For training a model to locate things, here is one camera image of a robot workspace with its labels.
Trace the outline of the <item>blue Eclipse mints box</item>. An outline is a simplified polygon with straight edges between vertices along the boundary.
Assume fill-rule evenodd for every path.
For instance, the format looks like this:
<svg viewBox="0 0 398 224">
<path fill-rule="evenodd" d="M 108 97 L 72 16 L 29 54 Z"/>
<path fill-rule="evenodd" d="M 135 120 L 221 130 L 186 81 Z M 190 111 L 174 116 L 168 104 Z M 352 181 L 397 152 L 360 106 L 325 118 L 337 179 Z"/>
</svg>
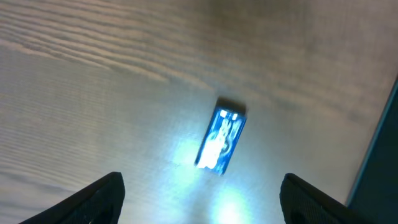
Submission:
<svg viewBox="0 0 398 224">
<path fill-rule="evenodd" d="M 246 124 L 244 112 L 215 107 L 195 159 L 195 167 L 224 175 Z"/>
</svg>

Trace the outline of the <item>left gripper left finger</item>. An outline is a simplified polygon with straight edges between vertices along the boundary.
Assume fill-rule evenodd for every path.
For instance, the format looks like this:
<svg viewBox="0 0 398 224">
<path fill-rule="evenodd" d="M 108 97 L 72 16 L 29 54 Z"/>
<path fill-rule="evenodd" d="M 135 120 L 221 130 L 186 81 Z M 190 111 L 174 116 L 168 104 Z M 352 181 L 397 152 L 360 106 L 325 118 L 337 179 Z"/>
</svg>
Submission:
<svg viewBox="0 0 398 224">
<path fill-rule="evenodd" d="M 118 224 L 125 197 L 120 172 L 110 172 L 21 224 Z"/>
</svg>

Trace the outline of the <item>dark green gift box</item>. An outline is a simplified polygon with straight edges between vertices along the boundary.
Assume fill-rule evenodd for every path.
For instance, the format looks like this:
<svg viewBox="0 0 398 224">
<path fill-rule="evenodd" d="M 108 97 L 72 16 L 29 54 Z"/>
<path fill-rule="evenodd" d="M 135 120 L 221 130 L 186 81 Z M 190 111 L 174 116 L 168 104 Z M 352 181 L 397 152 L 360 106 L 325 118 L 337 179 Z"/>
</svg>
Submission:
<svg viewBox="0 0 398 224">
<path fill-rule="evenodd" d="M 397 223 L 397 81 L 369 143 L 348 207 L 372 223 Z"/>
</svg>

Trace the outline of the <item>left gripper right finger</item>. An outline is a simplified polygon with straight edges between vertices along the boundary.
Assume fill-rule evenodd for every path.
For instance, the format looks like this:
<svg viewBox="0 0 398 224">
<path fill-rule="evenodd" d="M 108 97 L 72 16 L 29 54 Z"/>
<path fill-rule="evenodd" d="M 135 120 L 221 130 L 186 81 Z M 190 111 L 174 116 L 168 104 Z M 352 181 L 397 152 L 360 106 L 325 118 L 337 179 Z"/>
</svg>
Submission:
<svg viewBox="0 0 398 224">
<path fill-rule="evenodd" d="M 364 174 L 354 188 L 349 205 L 288 173 L 280 186 L 280 206 L 288 224 L 382 223 L 386 219 L 386 183 Z"/>
</svg>

